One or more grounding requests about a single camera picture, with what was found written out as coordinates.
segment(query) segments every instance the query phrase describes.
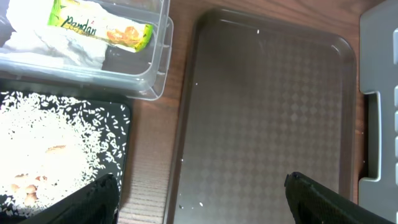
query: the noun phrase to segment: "black tray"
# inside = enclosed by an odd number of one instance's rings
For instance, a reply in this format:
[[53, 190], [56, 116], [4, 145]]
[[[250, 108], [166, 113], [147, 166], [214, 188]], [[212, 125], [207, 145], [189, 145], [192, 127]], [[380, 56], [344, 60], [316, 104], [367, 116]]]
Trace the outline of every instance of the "black tray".
[[[77, 89], [77, 88], [69, 88], [65, 86], [57, 86], [57, 85], [46, 85], [43, 83], [32, 83], [32, 82], [22, 82], [22, 81], [12, 81], [12, 80], [5, 80], [5, 79], [0, 79], [0, 91], [21, 91], [24, 93], [24, 95], [27, 95], [29, 93], [35, 92], [39, 94], [44, 94], [44, 95], [56, 95], [56, 96], [68, 96], [68, 97], [75, 97], [79, 100], [87, 100], [91, 103], [91, 105], [86, 105], [85, 109], [90, 109], [90, 108], [99, 108], [102, 107], [104, 108], [104, 111], [100, 111], [99, 113], [102, 114], [102, 116], [106, 117], [107, 113], [109, 112], [111, 115], [115, 115], [115, 118], [120, 118], [123, 121], [123, 118], [129, 118], [129, 121], [131, 121], [132, 118], [132, 101], [126, 98], [125, 96], [122, 95], [117, 95], [114, 93], [107, 93], [105, 91], [93, 91], [93, 90], [85, 90], [85, 89]], [[4, 95], [0, 95], [0, 104], [3, 101]], [[121, 105], [123, 105], [126, 109], [123, 111], [121, 110]], [[55, 105], [49, 105], [46, 107], [46, 109], [49, 109]], [[98, 170], [98, 175], [97, 178], [100, 178], [101, 176], [112, 172], [118, 182], [118, 185], [121, 187], [121, 183], [123, 182], [124, 174], [125, 174], [125, 166], [126, 166], [126, 158], [127, 158], [127, 152], [128, 152], [128, 146], [129, 146], [129, 130], [131, 124], [126, 124], [126, 123], [121, 123], [119, 122], [119, 126], [123, 126], [124, 132], [126, 135], [121, 134], [121, 128], [115, 129], [113, 126], [113, 119], [110, 119], [110, 117], [107, 120], [107, 124], [109, 126], [109, 129], [116, 135], [116, 142], [119, 146], [122, 147], [123, 143], [126, 143], [125, 145], [125, 150], [124, 154], [122, 155], [121, 158], [116, 157], [114, 155], [115, 161], [117, 161], [120, 164], [121, 170], [119, 170], [116, 166], [116, 164], [111, 164], [108, 162], [105, 162], [106, 168], [102, 170]], [[104, 157], [99, 157], [101, 160], [101, 163], [103, 163]], [[116, 175], [117, 172], [123, 171], [123, 175]], [[5, 196], [0, 195], [0, 205], [5, 201]], [[3, 214], [0, 210], [0, 221], [1, 219], [8, 219], [8, 217]], [[118, 213], [115, 214], [115, 219], [114, 223], [117, 223], [118, 219]]]
[[201, 16], [164, 224], [294, 223], [294, 171], [352, 199], [355, 96], [343, 38], [224, 9]]

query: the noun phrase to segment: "wooden tabletop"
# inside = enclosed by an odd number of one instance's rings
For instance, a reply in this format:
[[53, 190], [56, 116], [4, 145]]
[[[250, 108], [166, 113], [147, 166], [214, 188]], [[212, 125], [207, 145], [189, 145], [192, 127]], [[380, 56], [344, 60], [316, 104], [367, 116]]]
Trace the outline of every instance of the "wooden tabletop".
[[[185, 59], [195, 19], [228, 7], [309, 26], [344, 37], [359, 58], [359, 16], [382, 0], [171, 0], [172, 61], [163, 97], [134, 102], [132, 136], [122, 192], [120, 223], [162, 223], [177, 130]], [[354, 201], [364, 168], [364, 100], [357, 91]]]

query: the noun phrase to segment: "plastic bin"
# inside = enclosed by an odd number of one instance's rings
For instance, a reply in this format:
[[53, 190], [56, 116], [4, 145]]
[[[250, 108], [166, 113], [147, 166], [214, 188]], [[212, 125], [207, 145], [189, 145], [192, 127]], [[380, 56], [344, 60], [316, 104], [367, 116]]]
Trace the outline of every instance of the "plastic bin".
[[[71, 65], [54, 67], [45, 62], [21, 63], [0, 57], [0, 78], [67, 83], [121, 93], [130, 98], [158, 99], [169, 69], [173, 22], [168, 17], [169, 0], [95, 1], [108, 12], [141, 23], [154, 25], [147, 47], [131, 53], [108, 47], [102, 70]], [[6, 18], [9, 0], [0, 2], [0, 46], [9, 40], [13, 29]]]

